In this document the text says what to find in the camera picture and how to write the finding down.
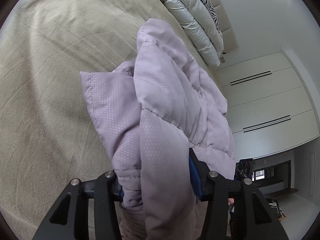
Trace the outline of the operator hand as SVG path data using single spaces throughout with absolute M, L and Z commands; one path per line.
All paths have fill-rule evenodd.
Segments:
M 229 198 L 228 199 L 228 205 L 232 205 L 234 204 L 234 199 L 233 198 Z

